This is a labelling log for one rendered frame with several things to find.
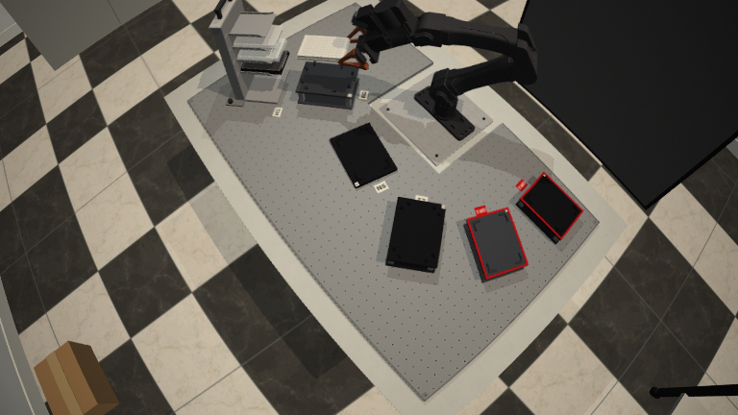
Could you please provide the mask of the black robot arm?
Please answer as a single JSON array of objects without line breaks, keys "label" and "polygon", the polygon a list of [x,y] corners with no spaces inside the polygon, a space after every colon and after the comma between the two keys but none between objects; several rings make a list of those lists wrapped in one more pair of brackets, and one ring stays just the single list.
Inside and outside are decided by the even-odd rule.
[{"label": "black robot arm", "polygon": [[538,51],[525,24],[518,23],[518,29],[495,27],[438,12],[415,17],[403,0],[382,0],[375,8],[371,4],[361,7],[351,22],[367,31],[365,43],[371,50],[388,46],[390,40],[394,47],[409,43],[415,47],[462,45],[502,54],[468,67],[436,71],[431,85],[414,94],[414,99],[459,141],[475,126],[456,109],[457,96],[487,85],[515,81],[532,85],[537,80]]}]

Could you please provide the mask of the grey shelf rack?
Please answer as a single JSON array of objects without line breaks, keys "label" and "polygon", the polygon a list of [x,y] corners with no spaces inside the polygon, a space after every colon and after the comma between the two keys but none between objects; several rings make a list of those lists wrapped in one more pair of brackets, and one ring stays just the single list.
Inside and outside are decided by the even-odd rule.
[{"label": "grey shelf rack", "polygon": [[269,49],[233,47],[236,37],[266,37],[276,15],[274,12],[245,12],[242,0],[236,0],[222,27],[211,29],[236,100],[267,104],[279,102],[290,69],[284,68],[282,75],[240,71],[244,62],[272,63],[237,60],[240,50]]}]

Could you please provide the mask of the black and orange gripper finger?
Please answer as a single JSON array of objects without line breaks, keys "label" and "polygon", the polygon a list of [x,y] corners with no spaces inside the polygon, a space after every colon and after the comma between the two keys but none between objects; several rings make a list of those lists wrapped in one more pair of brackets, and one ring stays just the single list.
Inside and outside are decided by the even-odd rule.
[{"label": "black and orange gripper finger", "polygon": [[[361,63],[361,61],[355,55],[355,49],[353,49],[347,55],[345,55],[343,58],[341,58],[338,61],[338,63],[340,65],[352,66],[352,67],[355,67],[355,68],[359,68],[359,69],[363,69],[363,70],[368,70],[369,64],[368,63],[366,63],[366,64],[362,64]],[[351,59],[351,58],[356,59],[358,62],[344,62],[344,61],[346,61],[348,59]]]},{"label": "black and orange gripper finger", "polygon": [[[357,32],[361,31],[363,34],[365,34],[366,30],[363,30],[359,27],[356,27],[347,37],[352,38]],[[350,39],[350,43],[357,43],[358,38]]]}]

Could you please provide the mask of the white microplate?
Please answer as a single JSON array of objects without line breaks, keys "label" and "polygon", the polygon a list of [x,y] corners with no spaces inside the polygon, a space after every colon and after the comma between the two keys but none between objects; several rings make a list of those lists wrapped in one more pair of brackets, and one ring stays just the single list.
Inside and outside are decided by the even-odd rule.
[{"label": "white microplate", "polygon": [[349,37],[323,37],[305,35],[297,60],[338,62],[347,55]]}]

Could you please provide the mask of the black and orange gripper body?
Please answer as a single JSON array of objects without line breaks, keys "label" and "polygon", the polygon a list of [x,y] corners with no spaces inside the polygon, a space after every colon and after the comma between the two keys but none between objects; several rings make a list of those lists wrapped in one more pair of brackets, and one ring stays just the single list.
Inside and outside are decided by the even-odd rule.
[{"label": "black and orange gripper body", "polygon": [[[370,47],[365,43],[366,34],[367,34],[367,31],[364,35],[361,35],[358,37],[357,46],[355,49],[355,55],[361,61],[362,64],[366,64],[366,61],[367,61],[367,59],[363,55],[364,53],[366,53],[371,58],[369,60],[371,63],[377,63],[379,60],[380,51],[394,48],[394,46],[392,46],[392,43],[389,40],[388,46],[384,46],[382,48],[371,50]],[[363,54],[361,53],[360,50],[362,51]]]}]

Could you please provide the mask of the black microplate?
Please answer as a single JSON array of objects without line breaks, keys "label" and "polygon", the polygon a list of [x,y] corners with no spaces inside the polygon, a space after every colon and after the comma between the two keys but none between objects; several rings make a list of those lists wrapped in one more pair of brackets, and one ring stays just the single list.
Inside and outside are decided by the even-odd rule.
[{"label": "black microplate", "polygon": [[269,73],[269,74],[282,75],[283,69],[288,59],[288,56],[289,56],[289,52],[283,51],[280,62],[272,62],[272,64],[244,62],[240,68],[241,69],[240,71],[263,72],[263,73]]}]

